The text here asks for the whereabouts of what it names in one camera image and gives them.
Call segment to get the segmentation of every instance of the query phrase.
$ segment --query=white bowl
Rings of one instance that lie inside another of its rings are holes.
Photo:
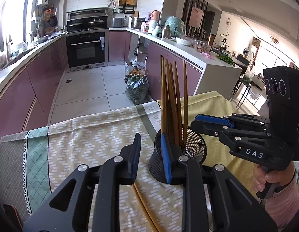
[[[192,41],[193,41],[193,39],[192,39],[192,41],[190,41],[190,40],[188,40],[188,38],[183,39],[183,38],[175,37],[175,39],[178,44],[185,45],[185,46],[192,45]]]

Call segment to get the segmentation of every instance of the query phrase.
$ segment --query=silver bolt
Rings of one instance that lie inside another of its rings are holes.
[[[215,169],[217,171],[223,171],[225,169],[225,167],[222,164],[217,164],[217,165],[215,165]]]
[[[116,157],[114,157],[114,162],[121,162],[121,161],[123,161],[123,157],[122,156],[116,156]]]
[[[87,169],[87,166],[84,164],[77,167],[77,170],[79,170],[80,172],[84,172],[86,169]]]
[[[186,155],[181,155],[179,157],[179,160],[185,162],[185,161],[188,161],[188,157]]]

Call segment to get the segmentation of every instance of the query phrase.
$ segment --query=person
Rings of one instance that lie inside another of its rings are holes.
[[[299,190],[295,182],[295,166],[291,162],[285,171],[271,171],[266,173],[260,165],[253,169],[253,188],[256,192],[265,189],[266,182],[278,183],[282,190],[275,192],[266,199],[265,210],[282,231],[299,210]]]

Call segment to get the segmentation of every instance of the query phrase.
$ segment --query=camera lens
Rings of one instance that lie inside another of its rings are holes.
[[[285,86],[285,83],[284,83],[284,81],[282,79],[279,81],[279,91],[281,92],[282,96],[285,96],[285,94],[286,94],[286,86]]]
[[[266,79],[266,88],[267,90],[270,90],[270,82],[268,79]]]
[[[274,95],[277,94],[277,83],[275,78],[271,78],[271,88]]]

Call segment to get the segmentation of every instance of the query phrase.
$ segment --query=yellow tablecloth section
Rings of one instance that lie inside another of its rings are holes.
[[[231,103],[217,92],[189,97],[188,109],[189,123],[199,113],[217,117],[237,113]],[[78,165],[101,165],[118,155],[123,146],[132,144],[134,134],[138,132],[141,135],[141,155],[136,183],[163,230],[180,231],[181,187],[157,182],[148,171],[148,161],[154,150],[153,140],[160,129],[160,113],[159,102],[154,101],[51,125],[48,131],[51,190],[54,191]],[[252,192],[253,164],[230,155],[229,148],[221,144],[218,138],[203,137],[208,149],[204,164],[225,165]],[[120,187],[120,229],[125,232],[151,231],[130,186]]]

